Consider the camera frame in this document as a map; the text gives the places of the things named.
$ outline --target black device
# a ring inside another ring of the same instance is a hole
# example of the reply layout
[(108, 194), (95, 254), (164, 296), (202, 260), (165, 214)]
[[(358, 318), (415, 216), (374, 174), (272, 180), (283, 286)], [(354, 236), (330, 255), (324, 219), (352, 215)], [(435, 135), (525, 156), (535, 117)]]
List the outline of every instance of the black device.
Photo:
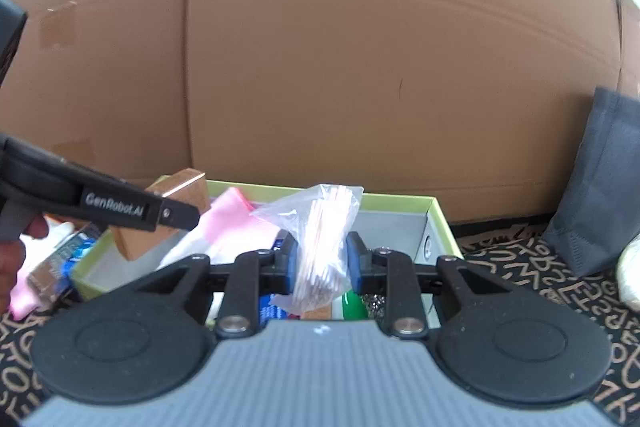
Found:
[(346, 242), (354, 290), (386, 297), (381, 321), (262, 327), (259, 297), (292, 290), (290, 235), (229, 265), (194, 255), (40, 330), (31, 356), (54, 397), (25, 425), (613, 425), (588, 400), (610, 362), (590, 320), (457, 257), (416, 265)]
[[(11, 65), (27, 14), (0, 0), (0, 85)], [(0, 241), (17, 239), (40, 212), (104, 225), (192, 230), (200, 220), (193, 205), (163, 198), (0, 134)]]

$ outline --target black fabric bag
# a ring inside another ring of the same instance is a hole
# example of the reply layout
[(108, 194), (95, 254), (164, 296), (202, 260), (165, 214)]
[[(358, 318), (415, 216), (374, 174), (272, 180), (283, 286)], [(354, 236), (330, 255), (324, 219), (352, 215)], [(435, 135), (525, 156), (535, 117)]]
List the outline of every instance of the black fabric bag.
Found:
[(579, 277), (600, 271), (640, 232), (640, 102), (603, 87), (574, 172), (543, 238)]

